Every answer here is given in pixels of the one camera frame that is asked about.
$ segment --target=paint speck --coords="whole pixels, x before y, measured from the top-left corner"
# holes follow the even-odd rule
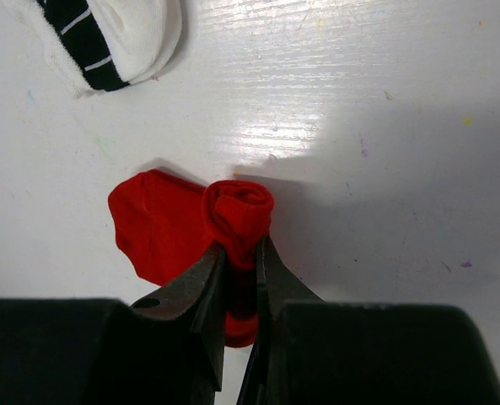
[[[367,158],[369,156],[369,150],[366,148],[366,141],[364,141],[364,138],[360,137],[360,147],[362,148],[362,151],[360,152],[364,158]]]
[[[113,159],[110,155],[110,149],[116,145],[115,141],[106,137],[101,137],[100,135],[94,135],[92,137],[92,142],[96,144],[101,153],[104,154],[107,159]]]
[[[463,120],[463,123],[466,126],[469,126],[472,123],[472,115],[471,114],[465,114],[465,118]]]

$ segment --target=red sock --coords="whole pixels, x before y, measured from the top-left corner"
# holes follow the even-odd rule
[[[255,341],[255,247],[268,235],[274,201],[250,181],[218,181],[207,189],[150,170],[109,195],[116,244],[140,278],[164,285],[217,240],[229,259],[226,344]]]

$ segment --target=purple paint speck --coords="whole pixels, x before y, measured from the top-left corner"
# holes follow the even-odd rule
[[[360,137],[360,146],[362,147],[362,156],[367,158],[369,156],[369,150],[366,148],[366,142],[362,137]]]

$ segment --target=sock cuff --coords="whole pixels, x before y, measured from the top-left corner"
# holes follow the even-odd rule
[[[40,37],[46,64],[53,69],[73,97],[92,91],[78,64],[62,45],[54,28],[44,18],[36,0],[2,0],[6,9],[21,23],[28,25]]]
[[[86,0],[36,1],[90,87],[113,91],[128,85],[116,71],[104,34]]]

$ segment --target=red fabric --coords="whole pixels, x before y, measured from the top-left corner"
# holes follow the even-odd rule
[[[226,180],[206,189],[150,170],[109,195],[116,245],[140,278],[164,285],[195,263],[217,240],[227,252],[226,344],[255,341],[255,246],[268,235],[274,200],[250,181]]]

